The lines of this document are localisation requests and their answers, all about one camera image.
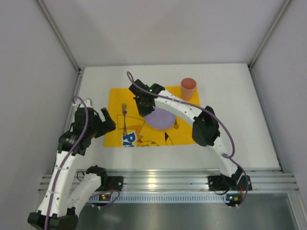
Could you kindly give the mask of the purple metal fork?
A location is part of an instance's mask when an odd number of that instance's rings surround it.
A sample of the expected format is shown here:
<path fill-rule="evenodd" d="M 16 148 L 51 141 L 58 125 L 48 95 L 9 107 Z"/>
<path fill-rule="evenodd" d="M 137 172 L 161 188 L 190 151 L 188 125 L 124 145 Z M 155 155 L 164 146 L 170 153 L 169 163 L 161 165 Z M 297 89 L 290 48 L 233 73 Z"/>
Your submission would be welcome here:
<path fill-rule="evenodd" d="M 127 115 L 127 105 L 125 103 L 122 104 L 122 114 L 124 117 L 124 126 L 123 126 L 123 136 L 127 135 L 127 127 L 126 127 L 126 115 Z"/>

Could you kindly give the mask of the yellow printed cloth placemat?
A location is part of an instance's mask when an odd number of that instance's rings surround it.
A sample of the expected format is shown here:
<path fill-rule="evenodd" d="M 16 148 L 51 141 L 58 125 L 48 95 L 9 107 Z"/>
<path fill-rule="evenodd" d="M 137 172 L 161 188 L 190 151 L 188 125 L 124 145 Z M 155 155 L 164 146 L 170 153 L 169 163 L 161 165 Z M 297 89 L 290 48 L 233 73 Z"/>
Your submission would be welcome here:
<path fill-rule="evenodd" d="M 109 94 L 108 112 L 116 123 L 116 130 L 105 135 L 105 147 L 157 147 L 194 144 L 192 127 L 177 117 L 179 129 L 174 125 L 167 130 L 149 126 L 138 114 L 134 95 L 125 88 L 112 88 Z M 127 105 L 127 135 L 123 136 L 124 117 L 122 104 Z"/>

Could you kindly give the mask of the lilac plastic plate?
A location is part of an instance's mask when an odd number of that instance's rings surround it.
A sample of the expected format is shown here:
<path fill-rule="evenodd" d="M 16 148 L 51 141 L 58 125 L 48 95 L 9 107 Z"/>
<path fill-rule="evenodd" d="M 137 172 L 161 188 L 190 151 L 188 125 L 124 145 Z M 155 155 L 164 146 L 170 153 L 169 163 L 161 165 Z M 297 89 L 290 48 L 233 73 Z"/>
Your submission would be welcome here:
<path fill-rule="evenodd" d="M 146 123 L 158 130 L 167 130 L 175 124 L 176 116 L 165 109 L 154 107 L 154 110 L 144 117 Z"/>

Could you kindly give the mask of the gold metal spoon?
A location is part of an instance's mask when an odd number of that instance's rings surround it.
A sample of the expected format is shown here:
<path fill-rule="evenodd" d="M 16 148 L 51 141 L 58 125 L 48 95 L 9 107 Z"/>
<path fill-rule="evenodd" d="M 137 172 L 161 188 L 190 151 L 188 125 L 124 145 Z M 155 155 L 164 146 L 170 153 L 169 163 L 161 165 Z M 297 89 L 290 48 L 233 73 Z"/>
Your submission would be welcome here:
<path fill-rule="evenodd" d="M 179 129 L 179 125 L 178 125 L 177 119 L 175 119 L 174 128 L 175 128 L 175 129 Z"/>

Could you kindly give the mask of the pink plastic cup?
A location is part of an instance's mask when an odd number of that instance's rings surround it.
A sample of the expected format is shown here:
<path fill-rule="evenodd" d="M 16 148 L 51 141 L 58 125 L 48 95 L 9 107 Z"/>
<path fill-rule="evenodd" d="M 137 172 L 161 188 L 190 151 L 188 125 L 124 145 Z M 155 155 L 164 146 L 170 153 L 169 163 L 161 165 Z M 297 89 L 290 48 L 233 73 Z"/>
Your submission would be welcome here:
<path fill-rule="evenodd" d="M 181 98 L 184 101 L 188 101 L 193 97 L 197 83 L 192 78 L 184 78 L 181 81 Z"/>

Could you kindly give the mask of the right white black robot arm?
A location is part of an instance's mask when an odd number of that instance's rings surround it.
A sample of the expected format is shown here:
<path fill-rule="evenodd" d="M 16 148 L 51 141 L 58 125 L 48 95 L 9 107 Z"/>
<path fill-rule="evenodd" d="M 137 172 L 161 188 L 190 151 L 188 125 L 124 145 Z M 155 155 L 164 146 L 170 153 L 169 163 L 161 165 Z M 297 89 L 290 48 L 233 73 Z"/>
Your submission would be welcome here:
<path fill-rule="evenodd" d="M 192 127 L 192 139 L 202 147 L 209 147 L 219 160 L 220 175 L 208 176 L 210 191 L 250 191 L 250 177 L 226 154 L 220 127 L 224 125 L 207 106 L 201 108 L 171 94 L 159 84 L 148 86 L 133 80 L 129 90 L 134 94 L 139 115 L 145 117 L 155 109 L 164 109 L 183 119 Z"/>

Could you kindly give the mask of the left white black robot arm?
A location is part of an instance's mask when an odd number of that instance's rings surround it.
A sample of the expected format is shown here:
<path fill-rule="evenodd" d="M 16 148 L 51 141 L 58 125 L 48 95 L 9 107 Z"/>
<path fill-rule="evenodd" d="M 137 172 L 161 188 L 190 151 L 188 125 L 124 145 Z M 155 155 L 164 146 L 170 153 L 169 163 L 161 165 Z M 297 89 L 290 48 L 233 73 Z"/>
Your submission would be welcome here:
<path fill-rule="evenodd" d="M 70 130 L 59 138 L 55 168 L 48 189 L 37 211 L 28 216 L 28 223 L 37 230 L 74 230 L 88 199 L 98 189 L 107 187 L 107 171 L 99 166 L 89 167 L 83 180 L 72 190 L 72 184 L 93 138 L 99 138 L 116 129 L 106 108 L 98 112 L 79 107 Z"/>

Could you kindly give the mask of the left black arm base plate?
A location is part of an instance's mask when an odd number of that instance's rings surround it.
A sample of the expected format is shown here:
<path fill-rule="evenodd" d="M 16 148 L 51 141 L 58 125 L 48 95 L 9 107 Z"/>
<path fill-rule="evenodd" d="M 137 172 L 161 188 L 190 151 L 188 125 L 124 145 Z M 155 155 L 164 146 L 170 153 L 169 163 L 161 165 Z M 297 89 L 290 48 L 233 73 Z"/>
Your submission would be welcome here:
<path fill-rule="evenodd" d="M 124 177 L 123 176 L 109 176 L 106 181 L 106 185 L 103 188 L 103 191 L 109 190 L 118 190 L 122 191 Z"/>

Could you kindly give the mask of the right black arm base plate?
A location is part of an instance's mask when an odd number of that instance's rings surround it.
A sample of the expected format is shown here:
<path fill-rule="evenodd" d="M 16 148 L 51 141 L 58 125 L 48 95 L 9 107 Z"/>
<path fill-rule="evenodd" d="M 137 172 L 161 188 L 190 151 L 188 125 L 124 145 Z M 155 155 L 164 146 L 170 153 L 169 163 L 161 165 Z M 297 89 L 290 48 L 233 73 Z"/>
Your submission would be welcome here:
<path fill-rule="evenodd" d="M 208 176 L 208 186 L 210 191 L 251 191 L 252 185 L 250 177 L 246 181 L 245 176 L 241 176 L 240 179 L 229 178 L 223 175 Z"/>

